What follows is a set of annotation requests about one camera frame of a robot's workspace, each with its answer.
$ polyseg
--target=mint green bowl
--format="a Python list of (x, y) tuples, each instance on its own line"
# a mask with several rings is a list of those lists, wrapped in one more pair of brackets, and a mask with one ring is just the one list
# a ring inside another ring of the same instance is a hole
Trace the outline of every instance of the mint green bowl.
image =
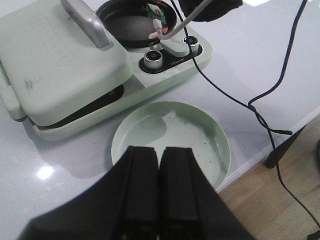
[(230, 147), (222, 128), (204, 111), (182, 102), (155, 102), (129, 114), (113, 137), (113, 164), (128, 146), (153, 147), (159, 161), (166, 147), (192, 148), (216, 190), (230, 166)]

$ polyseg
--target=white countertop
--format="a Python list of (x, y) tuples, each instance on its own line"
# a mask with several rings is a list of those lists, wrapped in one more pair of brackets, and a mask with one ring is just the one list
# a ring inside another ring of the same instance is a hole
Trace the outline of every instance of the white countertop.
[[(0, 17), (32, 2), (0, 0)], [(86, 2), (96, 10), (104, 1)], [(213, 22), (192, 22), (214, 48), (204, 72), (244, 103), (269, 89), (279, 79), (300, 4), (301, 0), (270, 0), (256, 7), (244, 3)], [(319, 0), (312, 0), (300, 19), (282, 85), (254, 103), (271, 128), (296, 132), (320, 113), (319, 21)], [(272, 150), (255, 115), (199, 74), (144, 104), (160, 101), (196, 106), (223, 128), (231, 147), (224, 187)], [(0, 240), (16, 239), (31, 218), (60, 206), (101, 178), (112, 167), (111, 143), (118, 125), (140, 106), (69, 138), (45, 141), (28, 121), (13, 121), (0, 102)], [(277, 137), (277, 145), (286, 138)]]

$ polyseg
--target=black panel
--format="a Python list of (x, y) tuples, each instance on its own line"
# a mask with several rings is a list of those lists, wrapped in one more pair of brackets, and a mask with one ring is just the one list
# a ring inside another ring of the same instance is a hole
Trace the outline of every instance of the black panel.
[[(194, 56), (199, 56), (203, 51), (202, 46), (199, 46), (198, 52), (194, 53)], [(179, 64), (182, 64), (188, 60), (192, 59), (192, 53), (189, 53), (187, 56), (183, 57), (177, 57), (172, 55), (171, 53), (167, 52), (166, 50), (162, 49), (160, 51), (162, 53), (162, 59), (163, 59), (163, 66), (162, 68), (158, 70), (149, 70), (144, 66), (144, 59), (142, 58), (139, 62), (139, 67), (142, 71), (146, 72), (147, 74), (159, 74), (162, 73), (168, 69), (174, 68), (175, 66), (178, 66)]]

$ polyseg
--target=white cable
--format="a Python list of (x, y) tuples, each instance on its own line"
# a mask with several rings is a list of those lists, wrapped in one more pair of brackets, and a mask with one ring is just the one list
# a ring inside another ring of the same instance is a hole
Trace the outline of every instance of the white cable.
[(195, 19), (196, 16), (198, 16), (205, 8), (208, 6), (213, 0), (204, 0), (202, 1), (199, 6), (196, 7), (195, 10), (193, 10), (190, 15), (183, 20), (182, 23), (180, 23), (175, 29), (173, 29), (171, 32), (169, 32), (166, 35), (162, 34), (162, 29), (159, 28), (157, 25), (154, 25), (154, 28), (156, 29), (156, 32), (158, 33), (158, 38), (167, 40), (172, 38), (174, 35), (176, 35), (178, 32), (180, 32), (183, 28), (187, 26), (188, 23), (190, 23), (193, 19)]

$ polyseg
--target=silver handle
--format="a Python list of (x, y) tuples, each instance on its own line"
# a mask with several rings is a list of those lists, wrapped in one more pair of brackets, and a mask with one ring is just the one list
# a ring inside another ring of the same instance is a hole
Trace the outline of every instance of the silver handle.
[(64, 10), (99, 48), (112, 43), (109, 34), (94, 11), (83, 0), (60, 0)]

